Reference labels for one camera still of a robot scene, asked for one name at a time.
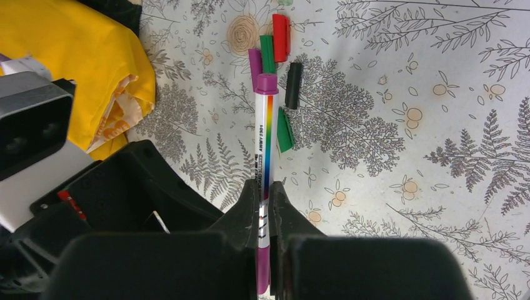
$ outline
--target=flower print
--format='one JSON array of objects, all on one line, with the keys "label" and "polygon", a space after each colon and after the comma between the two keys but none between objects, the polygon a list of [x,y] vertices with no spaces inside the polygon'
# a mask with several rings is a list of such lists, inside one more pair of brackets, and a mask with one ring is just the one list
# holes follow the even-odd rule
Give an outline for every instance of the flower print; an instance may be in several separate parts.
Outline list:
[{"label": "flower print", "polygon": [[202,55],[204,56],[204,64],[209,66],[210,63],[214,60],[214,57],[213,55],[210,53],[210,50],[208,48],[206,48],[203,52],[202,52]]},{"label": "flower print", "polygon": [[325,187],[324,189],[326,192],[333,195],[333,199],[331,199],[327,204],[327,208],[329,208],[329,210],[331,210],[333,206],[336,208],[342,206],[347,198],[346,193],[350,191],[349,187],[341,189],[341,181],[339,179],[337,179],[335,182],[335,189],[331,189],[329,187]]},{"label": "flower print", "polygon": [[248,49],[259,46],[260,34],[272,33],[272,15],[281,7],[272,7],[266,2],[261,9],[258,9],[256,3],[262,2],[256,0],[229,1],[230,6],[240,12],[240,15],[231,21],[226,40],[221,42],[221,46],[227,53],[234,56],[230,65],[235,66],[234,72],[236,73],[250,73]]},{"label": "flower print", "polygon": [[408,65],[405,67],[405,69],[407,69],[407,72],[410,75],[412,75],[413,71],[416,70],[418,68],[418,66],[419,66],[417,61],[413,61],[413,58],[414,58],[414,53],[411,53],[411,55],[409,56],[409,59],[407,61]]},{"label": "flower print", "polygon": [[394,114],[404,116],[404,119],[397,119],[397,122],[405,123],[405,134],[410,139],[413,139],[412,131],[413,129],[418,128],[420,120],[423,118],[423,113],[418,108],[412,107],[409,108],[405,102],[402,104],[403,110],[394,108],[392,111]]},{"label": "flower print", "polygon": [[313,226],[317,226],[317,224],[320,222],[327,223],[327,221],[322,220],[321,210],[319,208],[313,207],[313,201],[309,200],[309,204],[307,206],[309,209],[306,209],[305,211],[299,210],[299,212],[303,214],[307,220],[313,224]]},{"label": "flower print", "polygon": [[[493,98],[504,101],[502,95],[506,92],[506,88],[500,84],[494,84],[492,86],[482,85],[484,90],[486,91],[486,98],[489,98],[490,100],[493,100]],[[484,98],[482,96],[477,97],[477,102],[480,105],[484,105]]]},{"label": "flower print", "polygon": [[210,115],[212,116],[212,121],[217,124],[217,121],[219,120],[219,114],[215,112],[215,108],[213,111],[208,111]]},{"label": "flower print", "polygon": [[392,94],[388,92],[388,89],[386,89],[384,92],[377,92],[377,94],[381,96],[383,104],[387,103],[393,98]]},{"label": "flower print", "polygon": [[442,77],[442,80],[444,83],[433,86],[432,93],[434,93],[437,96],[443,96],[445,94],[449,94],[451,97],[456,98],[456,95],[451,89],[460,88],[460,87],[455,84],[449,84],[447,76],[442,71],[438,71],[438,73]]},{"label": "flower print", "polygon": [[418,197],[418,184],[413,181],[411,177],[406,175],[403,177],[401,184],[393,184],[391,189],[395,189],[395,193],[401,194],[401,203],[405,204],[405,200],[410,201]]}]

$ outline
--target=black plastic mount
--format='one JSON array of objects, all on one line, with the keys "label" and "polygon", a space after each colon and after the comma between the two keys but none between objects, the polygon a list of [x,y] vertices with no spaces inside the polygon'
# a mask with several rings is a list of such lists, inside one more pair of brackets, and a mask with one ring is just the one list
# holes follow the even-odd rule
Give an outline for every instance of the black plastic mount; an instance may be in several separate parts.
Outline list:
[{"label": "black plastic mount", "polygon": [[[77,210],[53,192],[33,206],[48,208],[35,210],[0,248],[4,292],[42,292],[40,299],[257,299],[254,180],[223,214],[141,141],[56,191],[69,191]],[[276,299],[471,299],[441,243],[327,237],[289,202],[280,182],[271,191]],[[170,234],[146,225],[153,211]]]}]

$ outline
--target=rainbow stripe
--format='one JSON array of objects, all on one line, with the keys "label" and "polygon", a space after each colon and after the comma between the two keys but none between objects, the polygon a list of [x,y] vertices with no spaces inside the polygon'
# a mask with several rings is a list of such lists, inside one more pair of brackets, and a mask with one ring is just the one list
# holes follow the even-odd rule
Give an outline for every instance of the rainbow stripe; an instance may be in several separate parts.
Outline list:
[{"label": "rainbow stripe", "polygon": [[267,124],[265,125],[266,132],[265,132],[265,162],[263,164],[264,168],[264,186],[263,186],[263,194],[264,199],[269,199],[269,185],[270,185],[270,178],[271,178],[271,142],[273,139],[273,111],[274,109],[274,96],[267,96]]}]

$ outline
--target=gray device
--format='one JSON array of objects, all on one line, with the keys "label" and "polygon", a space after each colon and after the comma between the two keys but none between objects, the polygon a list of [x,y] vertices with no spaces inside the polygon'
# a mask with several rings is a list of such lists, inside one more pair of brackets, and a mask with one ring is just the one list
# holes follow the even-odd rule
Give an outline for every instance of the gray device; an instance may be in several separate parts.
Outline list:
[{"label": "gray device", "polygon": [[11,232],[33,217],[31,203],[93,162],[66,140],[74,90],[34,72],[0,77],[0,225]]}]

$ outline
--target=marker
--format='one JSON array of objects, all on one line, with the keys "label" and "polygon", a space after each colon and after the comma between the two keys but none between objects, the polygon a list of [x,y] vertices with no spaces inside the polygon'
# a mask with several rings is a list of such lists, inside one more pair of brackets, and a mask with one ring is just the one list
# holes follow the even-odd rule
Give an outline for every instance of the marker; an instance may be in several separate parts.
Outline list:
[{"label": "marker", "polygon": [[273,150],[276,148],[278,126],[278,77],[260,74],[256,86],[256,165],[255,175],[259,194],[259,222],[257,237],[257,292],[263,294],[269,287],[270,242],[269,188],[274,181]]}]

